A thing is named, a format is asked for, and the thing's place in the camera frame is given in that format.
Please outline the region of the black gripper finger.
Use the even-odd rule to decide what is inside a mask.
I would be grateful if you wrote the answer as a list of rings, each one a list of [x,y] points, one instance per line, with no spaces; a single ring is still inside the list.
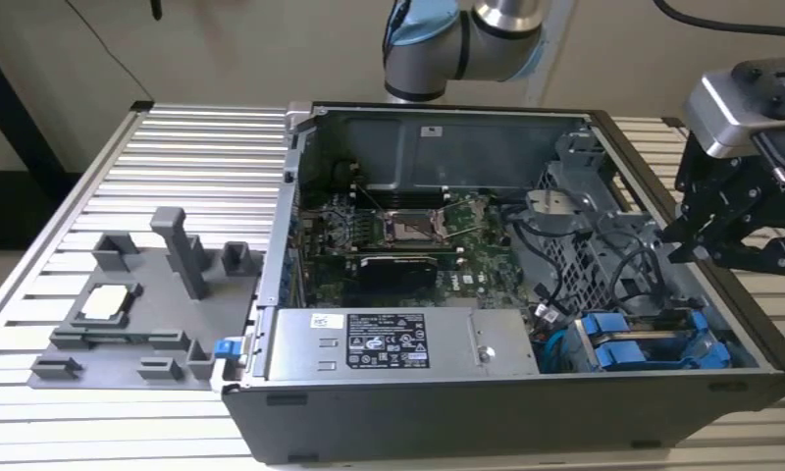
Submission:
[[[673,264],[710,260],[717,266],[738,265],[738,212],[726,205],[681,204],[661,232],[661,241],[675,248]]]
[[[763,247],[738,242],[718,245],[714,264],[730,270],[785,275],[785,236],[771,238]]]

